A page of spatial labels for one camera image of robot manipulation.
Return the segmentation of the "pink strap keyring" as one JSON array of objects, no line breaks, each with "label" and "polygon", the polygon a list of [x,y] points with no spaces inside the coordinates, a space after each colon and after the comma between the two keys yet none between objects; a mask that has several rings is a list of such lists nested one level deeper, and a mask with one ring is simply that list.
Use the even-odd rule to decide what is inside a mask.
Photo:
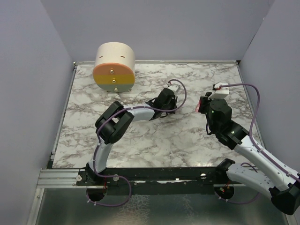
[{"label": "pink strap keyring", "polygon": [[195,108],[195,112],[198,113],[199,112],[199,108],[201,106],[201,100],[198,101],[197,106]]}]

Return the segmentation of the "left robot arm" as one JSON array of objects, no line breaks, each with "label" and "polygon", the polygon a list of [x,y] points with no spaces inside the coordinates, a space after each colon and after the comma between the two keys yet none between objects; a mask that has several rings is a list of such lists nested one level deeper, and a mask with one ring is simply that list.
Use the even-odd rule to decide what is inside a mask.
[{"label": "left robot arm", "polygon": [[129,182],[124,176],[102,173],[106,169],[112,146],[123,137],[131,123],[155,120],[161,118],[163,113],[175,113],[179,90],[179,85],[172,84],[164,88],[156,98],[142,105],[125,107],[116,101],[107,108],[95,123],[98,144],[85,168],[86,177],[91,184],[98,185],[107,178],[121,178]]}]

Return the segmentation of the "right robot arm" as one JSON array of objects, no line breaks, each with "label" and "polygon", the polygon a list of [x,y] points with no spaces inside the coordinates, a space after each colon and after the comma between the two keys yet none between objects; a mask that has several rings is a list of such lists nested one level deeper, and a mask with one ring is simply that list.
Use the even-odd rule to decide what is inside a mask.
[{"label": "right robot arm", "polygon": [[300,205],[300,174],[282,163],[232,120],[232,109],[225,99],[211,99],[211,92],[200,97],[198,112],[204,114],[210,133],[220,143],[241,154],[261,172],[256,173],[225,159],[215,172],[216,180],[244,184],[271,199],[282,213],[292,215]]}]

